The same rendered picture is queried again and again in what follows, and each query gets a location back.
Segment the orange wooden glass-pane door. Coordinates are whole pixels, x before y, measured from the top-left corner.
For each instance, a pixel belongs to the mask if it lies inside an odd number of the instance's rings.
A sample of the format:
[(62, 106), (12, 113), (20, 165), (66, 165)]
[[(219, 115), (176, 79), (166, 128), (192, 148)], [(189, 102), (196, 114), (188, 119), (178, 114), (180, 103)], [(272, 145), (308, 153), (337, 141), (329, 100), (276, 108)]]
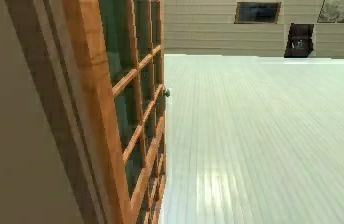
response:
[(161, 224), (162, 0), (62, 0), (108, 224)]

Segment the dark framed wall picture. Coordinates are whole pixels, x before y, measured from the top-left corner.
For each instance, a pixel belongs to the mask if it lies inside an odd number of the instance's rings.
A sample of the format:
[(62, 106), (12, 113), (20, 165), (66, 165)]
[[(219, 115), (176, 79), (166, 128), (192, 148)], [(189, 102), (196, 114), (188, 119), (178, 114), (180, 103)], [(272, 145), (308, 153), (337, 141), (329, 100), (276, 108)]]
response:
[(280, 2), (238, 2), (236, 23), (276, 23), (281, 9)]

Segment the pale grey wall picture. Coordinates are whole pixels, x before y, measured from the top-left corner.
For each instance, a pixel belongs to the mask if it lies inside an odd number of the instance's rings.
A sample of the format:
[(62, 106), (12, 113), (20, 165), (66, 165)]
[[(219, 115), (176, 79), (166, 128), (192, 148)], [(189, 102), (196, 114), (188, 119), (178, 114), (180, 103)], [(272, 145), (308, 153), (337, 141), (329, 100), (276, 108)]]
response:
[(344, 23), (344, 0), (323, 0), (318, 23)]

